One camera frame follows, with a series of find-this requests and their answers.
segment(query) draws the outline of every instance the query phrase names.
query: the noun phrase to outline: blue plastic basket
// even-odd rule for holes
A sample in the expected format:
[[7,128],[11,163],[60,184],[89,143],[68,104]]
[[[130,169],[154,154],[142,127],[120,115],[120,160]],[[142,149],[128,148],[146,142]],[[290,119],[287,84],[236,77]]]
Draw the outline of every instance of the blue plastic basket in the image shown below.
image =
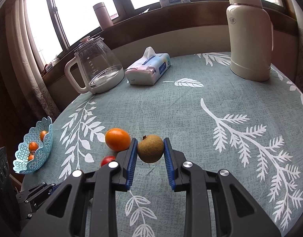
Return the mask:
[[[40,140],[40,132],[48,130],[43,142]],[[35,152],[34,159],[28,161],[30,142],[35,141],[38,149]],[[53,142],[53,126],[50,117],[43,118],[42,121],[36,123],[36,127],[32,127],[28,134],[24,135],[24,142],[21,142],[18,151],[15,152],[16,160],[13,161],[13,170],[18,174],[28,174],[38,170],[49,157]]]

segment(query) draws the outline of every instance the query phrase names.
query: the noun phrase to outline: glass kettle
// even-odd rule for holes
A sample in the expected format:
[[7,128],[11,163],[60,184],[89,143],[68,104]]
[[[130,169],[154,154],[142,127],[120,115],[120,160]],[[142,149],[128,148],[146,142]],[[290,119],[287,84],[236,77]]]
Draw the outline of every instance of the glass kettle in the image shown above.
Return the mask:
[[[78,93],[90,91],[93,94],[106,92],[119,84],[124,78],[124,70],[103,38],[90,36],[82,39],[75,50],[75,57],[65,66],[65,75]],[[80,87],[70,72],[70,68],[78,64],[85,87]]]

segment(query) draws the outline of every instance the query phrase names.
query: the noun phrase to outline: green tablecloth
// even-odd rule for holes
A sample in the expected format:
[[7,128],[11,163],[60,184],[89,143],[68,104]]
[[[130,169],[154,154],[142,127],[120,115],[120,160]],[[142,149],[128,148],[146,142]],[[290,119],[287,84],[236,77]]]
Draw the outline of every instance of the green tablecloth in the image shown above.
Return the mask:
[[[263,83],[236,76],[229,56],[172,58],[154,86],[123,79],[106,93],[79,95],[54,122],[51,155],[23,188],[97,170],[114,154],[104,143],[110,128],[137,139],[157,134],[205,170],[228,169],[284,235],[303,211],[303,95],[273,65]],[[137,159],[133,186],[117,193],[116,208],[119,236],[143,236],[144,229],[151,237],[183,236],[185,193],[170,189],[163,158]]]

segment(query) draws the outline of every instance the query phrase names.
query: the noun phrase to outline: fruit in basket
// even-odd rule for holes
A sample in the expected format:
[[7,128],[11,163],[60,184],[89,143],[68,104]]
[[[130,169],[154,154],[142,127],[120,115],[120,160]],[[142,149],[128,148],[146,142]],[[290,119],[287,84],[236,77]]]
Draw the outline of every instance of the fruit in basket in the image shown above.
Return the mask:
[[100,166],[103,166],[105,164],[108,164],[110,163],[111,161],[114,161],[115,160],[115,157],[114,156],[106,156],[103,158],[103,160],[101,161],[101,165]]
[[131,144],[131,137],[123,129],[112,128],[105,134],[105,143],[110,149],[116,152],[124,151],[128,149]]
[[31,161],[31,160],[33,160],[33,159],[34,159],[34,155],[29,155],[29,156],[28,156],[28,160],[29,160],[29,161]]
[[30,144],[28,145],[28,149],[30,151],[36,151],[38,149],[38,144],[35,141],[30,142]]
[[137,147],[138,156],[146,163],[154,163],[160,160],[163,153],[163,140],[154,134],[143,136],[143,140],[139,142]]
[[45,130],[40,132],[40,140],[41,141],[44,141],[45,134],[47,134],[47,133],[48,133],[48,131],[45,131]]

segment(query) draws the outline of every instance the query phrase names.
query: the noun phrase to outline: tissue box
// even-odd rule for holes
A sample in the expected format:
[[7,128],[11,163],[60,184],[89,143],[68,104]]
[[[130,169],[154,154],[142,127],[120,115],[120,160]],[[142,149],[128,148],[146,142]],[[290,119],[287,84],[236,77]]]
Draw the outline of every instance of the tissue box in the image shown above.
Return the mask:
[[159,0],[161,7],[179,4],[179,3],[186,3],[190,2],[190,0]]
[[146,48],[144,56],[125,71],[131,85],[154,85],[170,67],[168,53],[156,54],[151,47]]

